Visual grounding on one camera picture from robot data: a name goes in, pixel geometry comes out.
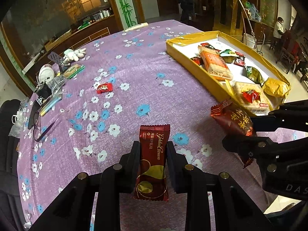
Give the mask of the green yellow snack packet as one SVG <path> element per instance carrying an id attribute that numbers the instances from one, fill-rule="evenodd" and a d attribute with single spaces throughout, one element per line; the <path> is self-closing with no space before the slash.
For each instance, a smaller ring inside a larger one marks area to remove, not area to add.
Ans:
<path id="1" fill-rule="evenodd" d="M 235 51 L 232 51 L 230 49 L 225 49 L 224 51 L 221 51 L 219 55 L 226 63 L 232 63 L 239 57 Z"/>

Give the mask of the eyeglasses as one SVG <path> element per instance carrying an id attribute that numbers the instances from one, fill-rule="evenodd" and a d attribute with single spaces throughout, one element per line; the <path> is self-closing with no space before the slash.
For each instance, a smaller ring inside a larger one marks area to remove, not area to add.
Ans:
<path id="1" fill-rule="evenodd" d="M 53 126 L 59 121 L 59 119 L 55 119 L 48 127 L 41 126 L 41 117 L 38 112 L 35 112 L 33 117 L 33 139 L 35 142 L 41 142 L 45 138 L 45 136 L 51 131 Z"/>

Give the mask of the bright red small candy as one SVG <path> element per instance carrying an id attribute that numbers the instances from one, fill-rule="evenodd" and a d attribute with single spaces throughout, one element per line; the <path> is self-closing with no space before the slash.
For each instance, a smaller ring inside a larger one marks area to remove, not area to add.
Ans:
<path id="1" fill-rule="evenodd" d="M 260 93 L 255 91 L 254 89 L 249 89 L 246 91 L 242 91 L 242 96 L 249 103 L 254 103 L 255 101 L 260 101 Z"/>

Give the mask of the dark red Chinese-text bar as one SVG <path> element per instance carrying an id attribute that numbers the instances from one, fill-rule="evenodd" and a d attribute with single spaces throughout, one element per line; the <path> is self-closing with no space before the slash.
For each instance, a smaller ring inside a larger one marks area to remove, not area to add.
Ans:
<path id="1" fill-rule="evenodd" d="M 232 100 L 224 100 L 212 106 L 210 115 L 227 134 L 256 136 L 251 118 Z"/>

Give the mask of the yellow-label cracker pack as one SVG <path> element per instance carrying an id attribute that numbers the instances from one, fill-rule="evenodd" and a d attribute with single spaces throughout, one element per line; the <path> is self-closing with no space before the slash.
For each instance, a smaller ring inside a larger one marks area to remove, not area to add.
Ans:
<path id="1" fill-rule="evenodd" d="M 232 89 L 234 96 L 240 105 L 250 112 L 254 114 L 267 114 L 270 111 L 270 102 L 260 85 L 246 82 L 235 82 Z"/>

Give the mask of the black chair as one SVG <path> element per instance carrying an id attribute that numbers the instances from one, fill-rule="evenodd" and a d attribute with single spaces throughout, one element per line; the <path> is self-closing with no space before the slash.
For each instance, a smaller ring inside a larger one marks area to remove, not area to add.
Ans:
<path id="1" fill-rule="evenodd" d="M 19 106 L 17 99 L 1 105 L 1 230 L 25 230 L 17 175 L 19 139 L 9 135 Z"/>

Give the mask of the dark red Golden Crown bar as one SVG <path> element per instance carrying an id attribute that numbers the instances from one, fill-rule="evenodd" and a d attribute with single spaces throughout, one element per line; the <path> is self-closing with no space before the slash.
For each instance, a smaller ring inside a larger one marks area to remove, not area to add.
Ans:
<path id="1" fill-rule="evenodd" d="M 169 124 L 140 127 L 141 156 L 134 198 L 150 201 L 169 200 L 166 179 L 166 146 L 169 136 Z"/>

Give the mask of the olive yellow snack packet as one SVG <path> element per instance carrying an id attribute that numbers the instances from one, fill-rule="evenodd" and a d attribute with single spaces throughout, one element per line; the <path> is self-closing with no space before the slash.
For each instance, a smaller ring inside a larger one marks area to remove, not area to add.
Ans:
<path id="1" fill-rule="evenodd" d="M 251 66 L 246 66 L 246 77 L 253 81 L 255 84 L 262 85 L 264 83 L 264 78 L 258 69 Z"/>

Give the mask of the red black candy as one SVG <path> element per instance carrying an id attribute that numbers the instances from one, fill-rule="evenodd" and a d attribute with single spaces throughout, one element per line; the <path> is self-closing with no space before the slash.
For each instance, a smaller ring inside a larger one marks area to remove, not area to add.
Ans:
<path id="1" fill-rule="evenodd" d="M 240 67 L 244 67 L 245 66 L 245 55 L 237 51 L 235 51 L 235 54 L 236 54 L 236 58 L 233 64 L 240 66 Z"/>
<path id="2" fill-rule="evenodd" d="M 207 43 L 207 42 L 201 43 L 200 45 L 201 45 L 202 47 L 204 47 L 204 48 L 208 48 L 208 49 L 214 50 L 214 51 L 216 51 L 216 52 L 220 52 L 219 49 L 214 48 L 211 44 L 209 44 L 209 43 Z"/>
<path id="3" fill-rule="evenodd" d="M 192 57 L 191 60 L 198 66 L 201 66 L 203 64 L 203 60 L 200 56 Z"/>

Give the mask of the seated person in white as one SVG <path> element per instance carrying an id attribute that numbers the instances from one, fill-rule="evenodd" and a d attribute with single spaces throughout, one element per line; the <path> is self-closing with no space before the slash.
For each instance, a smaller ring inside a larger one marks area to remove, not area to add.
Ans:
<path id="1" fill-rule="evenodd" d="M 274 31 L 273 31 L 274 38 L 280 39 L 282 35 L 284 34 L 283 23 L 284 23 L 283 18 L 278 17 L 275 23 L 275 26 L 274 26 Z"/>

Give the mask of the black phone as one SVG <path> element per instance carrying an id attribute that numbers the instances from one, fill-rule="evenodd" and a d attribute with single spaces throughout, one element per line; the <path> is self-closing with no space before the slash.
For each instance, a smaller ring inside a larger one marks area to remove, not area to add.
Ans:
<path id="1" fill-rule="evenodd" d="M 40 108 L 41 108 L 41 106 L 39 105 L 37 100 L 35 100 L 33 105 L 32 105 L 32 109 L 31 109 L 31 113 L 30 113 L 30 117 L 29 117 L 29 121 L 28 121 L 28 130 L 30 130 L 35 125 L 35 121 L 39 117 Z"/>

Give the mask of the orange cracker pack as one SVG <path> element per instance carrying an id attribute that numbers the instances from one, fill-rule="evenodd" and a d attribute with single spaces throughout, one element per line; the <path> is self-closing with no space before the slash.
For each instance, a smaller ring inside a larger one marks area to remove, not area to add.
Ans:
<path id="1" fill-rule="evenodd" d="M 204 48 L 201 45 L 198 46 L 198 51 L 204 62 L 205 70 L 210 76 L 219 81 L 231 81 L 233 79 L 230 69 L 218 52 Z"/>

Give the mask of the plain yellow snack pack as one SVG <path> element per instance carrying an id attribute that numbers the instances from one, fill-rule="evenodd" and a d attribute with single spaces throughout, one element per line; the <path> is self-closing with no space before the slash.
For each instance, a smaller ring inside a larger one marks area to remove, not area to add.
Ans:
<path id="1" fill-rule="evenodd" d="M 276 98 L 285 98 L 291 87 L 281 80 L 268 78 L 262 85 L 264 92 Z"/>

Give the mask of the white gloves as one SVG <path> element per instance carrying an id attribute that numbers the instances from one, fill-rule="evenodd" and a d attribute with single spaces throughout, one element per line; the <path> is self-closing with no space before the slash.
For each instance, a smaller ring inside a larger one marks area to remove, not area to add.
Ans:
<path id="1" fill-rule="evenodd" d="M 67 49 L 64 51 L 64 63 L 76 62 L 84 58 L 86 55 L 86 48 L 84 49 Z"/>

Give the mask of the cream folded fan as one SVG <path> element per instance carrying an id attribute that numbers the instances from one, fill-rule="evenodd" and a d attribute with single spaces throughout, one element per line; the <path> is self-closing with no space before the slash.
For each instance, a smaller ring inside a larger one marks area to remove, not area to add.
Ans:
<path id="1" fill-rule="evenodd" d="M 134 26 L 131 26 L 131 27 L 125 29 L 124 32 L 137 30 L 137 29 L 147 27 L 147 26 L 148 26 L 148 23 L 140 23 L 140 24 L 137 24 L 137 25 L 134 25 Z"/>

